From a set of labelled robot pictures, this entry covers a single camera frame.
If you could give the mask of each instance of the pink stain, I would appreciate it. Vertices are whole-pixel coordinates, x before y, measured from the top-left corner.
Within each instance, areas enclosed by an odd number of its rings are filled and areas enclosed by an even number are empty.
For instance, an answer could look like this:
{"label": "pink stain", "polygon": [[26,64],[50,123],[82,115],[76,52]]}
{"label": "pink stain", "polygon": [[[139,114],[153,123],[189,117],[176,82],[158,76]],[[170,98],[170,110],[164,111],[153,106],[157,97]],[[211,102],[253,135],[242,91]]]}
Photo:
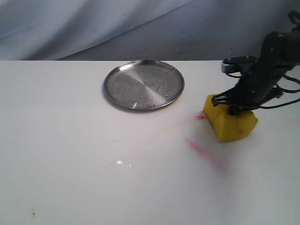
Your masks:
{"label": "pink stain", "polygon": [[198,145],[197,143],[193,142],[190,139],[187,139],[187,142],[190,146],[190,148],[194,149],[196,152],[198,152],[203,158],[205,158],[207,161],[210,161],[213,165],[221,168],[226,169],[226,166],[224,162],[222,162],[219,158],[216,156],[210,154],[204,147],[201,145]]}
{"label": "pink stain", "polygon": [[205,116],[196,116],[196,120],[204,120],[204,119],[206,119]]}

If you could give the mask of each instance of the yellow sponge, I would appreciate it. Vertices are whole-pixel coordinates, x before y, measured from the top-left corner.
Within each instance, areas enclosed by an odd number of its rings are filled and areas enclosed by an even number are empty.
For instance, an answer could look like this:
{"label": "yellow sponge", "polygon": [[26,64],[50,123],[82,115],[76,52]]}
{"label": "yellow sponge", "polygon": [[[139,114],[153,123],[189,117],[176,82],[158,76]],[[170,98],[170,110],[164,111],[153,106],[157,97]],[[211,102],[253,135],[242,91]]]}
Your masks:
{"label": "yellow sponge", "polygon": [[228,113],[228,105],[214,107],[211,99],[214,95],[208,95],[204,112],[215,129],[221,142],[231,142],[246,137],[257,125],[258,119],[252,111],[243,111],[231,116]]}

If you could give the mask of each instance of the table surface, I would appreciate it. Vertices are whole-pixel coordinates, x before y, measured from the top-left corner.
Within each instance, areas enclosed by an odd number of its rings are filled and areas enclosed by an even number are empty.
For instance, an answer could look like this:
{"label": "table surface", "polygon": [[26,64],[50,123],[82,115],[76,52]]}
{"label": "table surface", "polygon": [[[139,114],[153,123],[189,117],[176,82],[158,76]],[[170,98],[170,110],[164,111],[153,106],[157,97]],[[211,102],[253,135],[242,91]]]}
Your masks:
{"label": "table surface", "polygon": [[185,89],[147,113],[103,96],[121,63],[0,62],[0,224],[299,224],[299,104],[257,110],[251,135],[220,143],[196,119],[237,82],[220,61],[168,62]]}

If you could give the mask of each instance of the metal plate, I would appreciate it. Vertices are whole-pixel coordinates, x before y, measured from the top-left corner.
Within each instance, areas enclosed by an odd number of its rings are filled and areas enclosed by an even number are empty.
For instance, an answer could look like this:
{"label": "metal plate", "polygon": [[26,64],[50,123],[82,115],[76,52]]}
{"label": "metal plate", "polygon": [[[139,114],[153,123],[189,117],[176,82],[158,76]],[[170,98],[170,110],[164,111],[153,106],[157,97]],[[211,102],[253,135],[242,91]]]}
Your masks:
{"label": "metal plate", "polygon": [[104,88],[108,97],[122,107],[151,110],[175,101],[184,89],[184,79],[167,63],[139,60],[112,70]]}

